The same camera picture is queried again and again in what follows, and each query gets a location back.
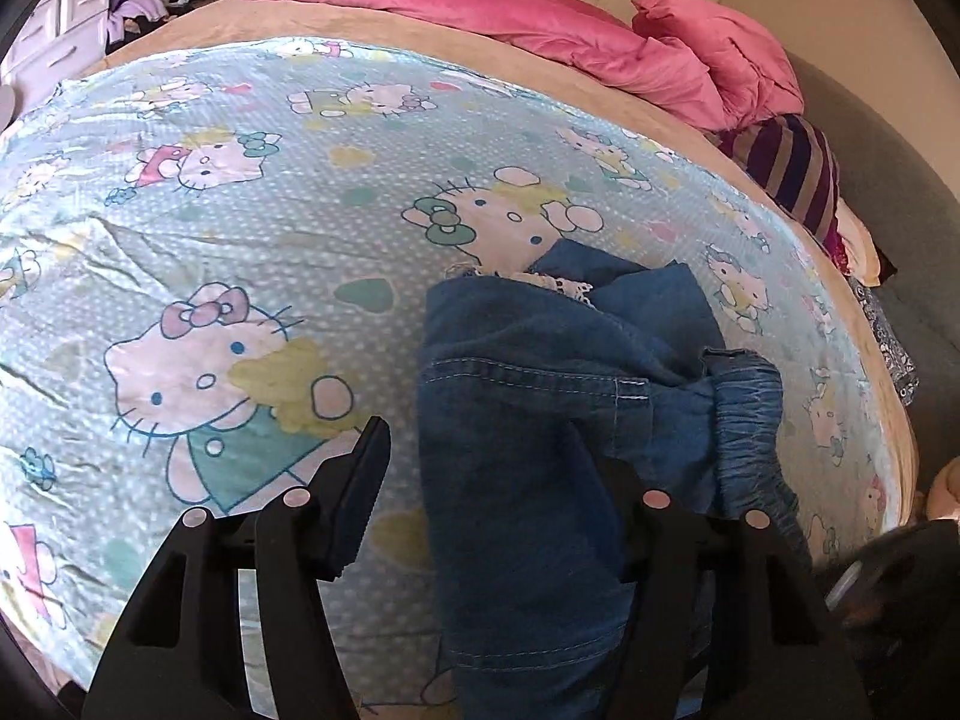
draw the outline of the striped fabric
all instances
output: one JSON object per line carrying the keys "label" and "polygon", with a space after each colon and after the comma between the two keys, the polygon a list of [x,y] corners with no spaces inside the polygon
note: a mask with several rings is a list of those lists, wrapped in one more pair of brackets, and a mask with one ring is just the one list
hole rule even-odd
{"label": "striped fabric", "polygon": [[836,219],[839,170],[822,130],[802,116],[786,114],[707,138],[808,229],[842,271],[846,269]]}

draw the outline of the denim jeans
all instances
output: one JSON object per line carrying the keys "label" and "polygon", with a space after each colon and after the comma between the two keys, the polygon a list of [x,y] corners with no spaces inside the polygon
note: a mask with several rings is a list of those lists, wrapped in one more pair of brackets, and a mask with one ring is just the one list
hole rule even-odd
{"label": "denim jeans", "polygon": [[590,717],[610,683],[632,586],[571,425],[693,511],[760,506],[789,525],[795,503],[773,453],[779,375],[750,352],[704,355],[722,338],[685,266],[560,242],[532,270],[596,285],[596,310],[496,277],[427,298],[421,479],[466,720]]}

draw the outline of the patterned fabric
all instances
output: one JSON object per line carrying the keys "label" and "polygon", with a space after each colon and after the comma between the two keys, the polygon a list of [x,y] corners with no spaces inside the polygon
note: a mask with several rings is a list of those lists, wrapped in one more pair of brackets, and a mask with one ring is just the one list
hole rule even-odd
{"label": "patterned fabric", "polygon": [[836,220],[839,172],[821,129],[787,114],[707,138],[806,227],[845,272]]}
{"label": "patterned fabric", "polygon": [[[726,345],[774,362],[776,451],[816,560],[898,519],[874,391],[808,242],[668,148],[527,89],[329,39],[155,55],[66,83],[8,130],[0,202],[0,610],[81,683],[185,509],[256,509],[376,414],[390,471],[323,603],[380,720],[443,716],[424,295],[456,263],[522,272],[563,238],[687,264]],[[240,598],[266,713],[247,575]]]}
{"label": "patterned fabric", "polygon": [[874,295],[874,291],[869,287],[864,287],[853,276],[847,279],[853,294],[856,295],[857,302],[866,314],[867,322],[870,322],[870,329],[874,332],[874,338],[880,345],[880,351],[883,353],[883,362],[886,362],[887,370],[894,380],[896,394],[904,402],[905,406],[913,403],[913,397],[920,386],[920,377],[917,375],[917,367],[914,365],[910,355],[906,353],[904,345],[894,335],[894,330],[883,312],[883,306],[880,300]]}

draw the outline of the beige wall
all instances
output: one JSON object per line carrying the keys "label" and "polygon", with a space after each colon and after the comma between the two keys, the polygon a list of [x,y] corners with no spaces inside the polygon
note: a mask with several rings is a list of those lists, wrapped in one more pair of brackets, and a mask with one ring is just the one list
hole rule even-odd
{"label": "beige wall", "polygon": [[721,1],[871,105],[960,199],[960,77],[912,0]]}

